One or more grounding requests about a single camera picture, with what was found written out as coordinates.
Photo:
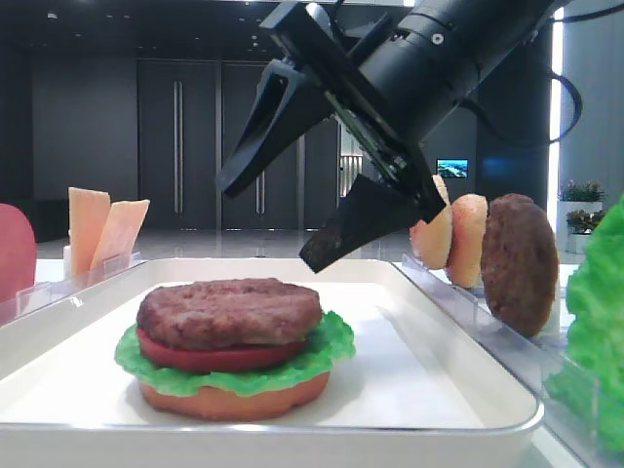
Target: green lettuce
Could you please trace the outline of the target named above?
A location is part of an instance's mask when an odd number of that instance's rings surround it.
[[[115,362],[159,393],[190,397],[200,387],[229,390],[241,397],[291,388],[330,371],[333,363],[355,355],[354,334],[334,312],[324,314],[319,327],[308,335],[308,342],[297,356],[268,370],[212,372],[196,375],[182,370],[154,366],[140,353],[137,325],[123,334],[115,348]]]
[[[567,354],[591,376],[564,366],[546,388],[588,424],[596,424],[603,442],[619,452],[624,451],[624,197],[596,228],[585,254],[567,283],[567,309],[576,316]],[[592,405],[594,378],[601,391],[597,408]]]

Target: potted plant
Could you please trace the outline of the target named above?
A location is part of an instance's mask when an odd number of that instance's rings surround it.
[[[579,184],[574,180],[561,187],[559,205],[557,206],[557,248],[567,249],[568,229],[567,215],[571,212],[593,214],[603,209],[604,193],[597,182]]]
[[[572,254],[584,254],[589,237],[603,217],[605,217],[603,210],[594,213],[583,210],[569,212],[566,216],[568,235],[565,250]]]

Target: television screen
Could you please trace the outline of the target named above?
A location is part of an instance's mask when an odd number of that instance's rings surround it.
[[[436,172],[442,178],[468,177],[467,159],[439,159]]]

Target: hamburger bun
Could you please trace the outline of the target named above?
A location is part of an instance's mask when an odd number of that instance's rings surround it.
[[[439,270],[447,264],[452,239],[452,214],[449,193],[439,175],[433,175],[438,192],[447,206],[429,223],[420,220],[409,230],[409,240],[414,255],[427,268]]]
[[[450,206],[452,211],[452,243],[447,262],[447,276],[461,288],[474,288],[481,275],[488,201],[481,195],[459,197]]]
[[[211,421],[258,421],[279,417],[294,407],[316,400],[329,379],[330,373],[326,372],[295,387],[251,397],[239,397],[233,392],[213,387],[202,387],[192,397],[163,395],[143,382],[140,389],[145,401],[157,410]]]

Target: beef patty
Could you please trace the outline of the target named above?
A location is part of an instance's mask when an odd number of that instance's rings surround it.
[[[487,306],[526,337],[550,316],[559,276],[555,235],[533,201],[509,194],[489,204],[481,270]]]
[[[316,291],[269,278],[157,288],[141,303],[136,322],[170,347],[211,349],[301,340],[322,316]]]

